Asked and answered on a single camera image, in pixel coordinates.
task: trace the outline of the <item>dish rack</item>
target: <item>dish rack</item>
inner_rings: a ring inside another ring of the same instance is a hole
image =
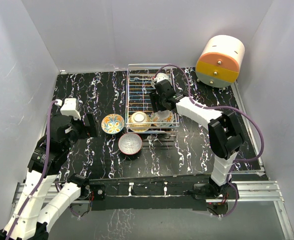
[[[149,93],[154,90],[151,86],[152,77],[158,69],[165,64],[129,64],[127,72],[127,98],[126,98],[126,128],[128,133],[134,133],[133,129],[145,129],[145,126],[135,126],[129,123],[129,118],[134,112],[144,112],[149,117],[153,112]],[[162,73],[166,73],[175,89],[175,83],[171,67],[165,67]],[[147,131],[137,134],[170,134],[178,132],[179,115],[173,112],[174,120],[171,126],[155,126],[157,122],[150,122]]]

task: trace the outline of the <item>metal wire rack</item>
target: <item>metal wire rack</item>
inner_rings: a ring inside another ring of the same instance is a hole
[[[145,126],[133,126],[129,123],[129,118],[135,112],[144,112],[148,116],[153,112],[149,93],[154,89],[151,86],[152,77],[158,69],[165,64],[129,64],[127,72],[127,99],[126,99],[126,128],[127,132],[145,129]],[[163,69],[175,88],[171,67]],[[157,122],[151,122],[147,131],[137,132],[138,134],[170,134],[172,136],[178,131],[179,116],[175,112],[171,126],[155,126]]]

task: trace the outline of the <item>marble countertop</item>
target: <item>marble countertop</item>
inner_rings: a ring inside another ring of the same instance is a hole
[[[238,107],[231,87],[217,89],[196,82],[194,68],[186,68],[192,81],[194,98],[208,106],[226,105]],[[184,92],[187,83],[177,69],[173,70],[176,87]],[[53,99],[78,98],[80,114],[93,112],[99,123],[108,114],[120,114],[125,118],[127,71],[62,74],[57,77]],[[246,141],[238,158],[252,158],[254,148],[243,119],[238,116]],[[125,129],[109,135],[99,126],[100,136],[78,141],[58,175],[65,181],[73,173],[89,179],[137,178],[210,173],[214,156],[209,145],[208,132],[201,125],[180,117],[176,137],[141,134],[142,150],[134,156],[126,156],[118,148],[118,140]],[[237,163],[237,171],[260,170],[258,161]]]

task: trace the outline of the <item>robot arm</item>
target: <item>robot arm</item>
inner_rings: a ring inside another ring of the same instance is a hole
[[[234,112],[225,114],[213,109],[195,106],[186,94],[175,92],[169,78],[159,73],[153,79],[155,90],[150,93],[154,112],[175,110],[189,117],[209,131],[210,147],[215,154],[215,163],[209,180],[210,194],[215,197],[228,187],[227,179],[233,161],[244,142],[244,135]]]
[[[62,105],[61,100],[57,102],[59,106]],[[71,147],[79,139],[96,137],[98,134],[96,120],[92,113],[86,114],[81,120],[77,99],[65,99],[60,112],[61,114],[50,119],[50,149],[45,176],[37,190],[31,195],[44,169],[46,136],[43,136],[38,141],[29,161],[25,186],[14,214],[5,228],[0,230],[0,240],[46,239],[53,223],[82,193],[85,178],[79,175],[72,176],[62,191],[40,211],[50,186],[67,160]]]

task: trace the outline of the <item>gray floor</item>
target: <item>gray floor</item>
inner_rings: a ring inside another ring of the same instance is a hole
[[[75,210],[83,211],[85,206]],[[222,220],[188,209],[117,209],[90,212],[81,220],[66,210],[50,240],[283,240],[273,202],[240,202]]]

